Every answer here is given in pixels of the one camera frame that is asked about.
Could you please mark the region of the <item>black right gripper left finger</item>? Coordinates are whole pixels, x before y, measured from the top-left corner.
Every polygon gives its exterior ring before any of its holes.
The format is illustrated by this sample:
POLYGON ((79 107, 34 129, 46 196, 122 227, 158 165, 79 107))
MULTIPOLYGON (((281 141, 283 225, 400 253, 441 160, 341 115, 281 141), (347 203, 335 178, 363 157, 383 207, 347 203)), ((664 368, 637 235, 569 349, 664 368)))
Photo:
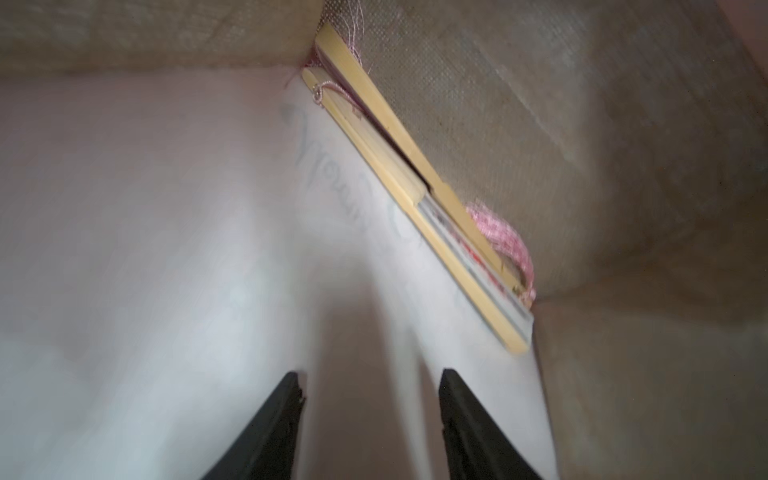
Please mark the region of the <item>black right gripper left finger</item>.
POLYGON ((202 478, 291 479, 304 402, 299 374, 287 372, 202 478))

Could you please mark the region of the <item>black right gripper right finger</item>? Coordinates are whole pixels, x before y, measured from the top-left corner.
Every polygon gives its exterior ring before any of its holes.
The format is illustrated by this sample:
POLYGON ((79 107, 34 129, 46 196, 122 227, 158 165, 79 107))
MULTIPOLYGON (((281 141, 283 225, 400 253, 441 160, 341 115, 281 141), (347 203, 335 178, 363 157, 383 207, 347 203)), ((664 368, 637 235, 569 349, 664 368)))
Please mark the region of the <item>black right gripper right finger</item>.
POLYGON ((456 370, 442 372, 438 396, 452 480, 539 477, 456 370))

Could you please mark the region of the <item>bamboo fan white red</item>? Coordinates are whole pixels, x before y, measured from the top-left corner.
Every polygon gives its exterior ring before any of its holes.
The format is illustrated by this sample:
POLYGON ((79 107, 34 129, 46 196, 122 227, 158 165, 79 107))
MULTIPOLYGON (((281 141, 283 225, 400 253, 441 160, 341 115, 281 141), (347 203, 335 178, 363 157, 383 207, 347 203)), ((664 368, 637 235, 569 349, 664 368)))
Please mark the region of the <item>bamboo fan white red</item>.
POLYGON ((370 116, 325 69, 305 68, 302 79, 313 100, 341 127, 499 341, 512 353, 528 351, 534 318, 520 299, 516 278, 489 259, 461 229, 370 116))

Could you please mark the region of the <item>red jute tote bag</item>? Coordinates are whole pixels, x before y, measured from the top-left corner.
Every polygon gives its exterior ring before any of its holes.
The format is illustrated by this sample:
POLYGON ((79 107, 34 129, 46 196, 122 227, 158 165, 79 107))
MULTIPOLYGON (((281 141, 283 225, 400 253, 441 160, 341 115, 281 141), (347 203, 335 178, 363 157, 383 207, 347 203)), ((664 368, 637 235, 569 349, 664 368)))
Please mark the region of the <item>red jute tote bag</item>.
POLYGON ((763 1, 5 1, 1 475, 445 479, 456 370, 544 479, 767 475, 763 1), (522 236, 508 353, 300 76, 324 13, 522 236))

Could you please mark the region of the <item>bamboo fan plain edge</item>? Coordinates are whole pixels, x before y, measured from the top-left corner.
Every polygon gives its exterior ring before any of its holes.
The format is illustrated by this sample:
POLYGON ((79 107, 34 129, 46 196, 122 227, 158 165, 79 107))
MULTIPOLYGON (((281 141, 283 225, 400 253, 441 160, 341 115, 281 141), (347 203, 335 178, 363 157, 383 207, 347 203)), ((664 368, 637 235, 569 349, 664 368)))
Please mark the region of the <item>bamboo fan plain edge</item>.
POLYGON ((523 305, 531 307, 536 299, 534 267, 519 233, 484 204, 461 203, 364 71, 353 42, 343 39, 329 22, 323 23, 317 32, 314 56, 331 75, 330 80, 313 87, 315 101, 321 102, 325 92, 333 91, 352 105, 354 113, 373 121, 426 184, 432 197, 480 250, 481 256, 501 274, 523 305))

